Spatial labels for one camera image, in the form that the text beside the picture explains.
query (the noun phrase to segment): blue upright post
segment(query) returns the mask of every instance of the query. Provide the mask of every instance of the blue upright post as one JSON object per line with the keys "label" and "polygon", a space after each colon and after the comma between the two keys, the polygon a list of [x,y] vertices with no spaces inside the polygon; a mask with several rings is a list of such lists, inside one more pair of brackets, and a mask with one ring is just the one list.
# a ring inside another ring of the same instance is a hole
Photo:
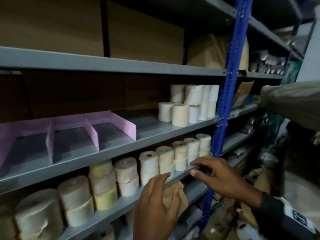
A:
{"label": "blue upright post", "polygon": [[[229,57],[226,66],[226,80],[221,92],[221,97],[218,104],[217,114],[219,115],[219,121],[217,128],[213,134],[211,142],[211,153],[214,157],[221,157],[224,137],[226,128],[228,125],[228,118],[232,106],[232,100],[235,91],[235,85],[238,77],[239,65],[242,55],[242,49],[246,40],[246,33],[248,28],[249,17],[251,14],[251,6],[253,0],[236,0],[236,20],[234,25],[234,31],[232,41],[229,43]],[[213,191],[209,190],[203,201],[202,206],[202,219],[199,224],[200,231],[202,231],[208,223],[209,212],[211,208],[211,202],[213,197]]]}

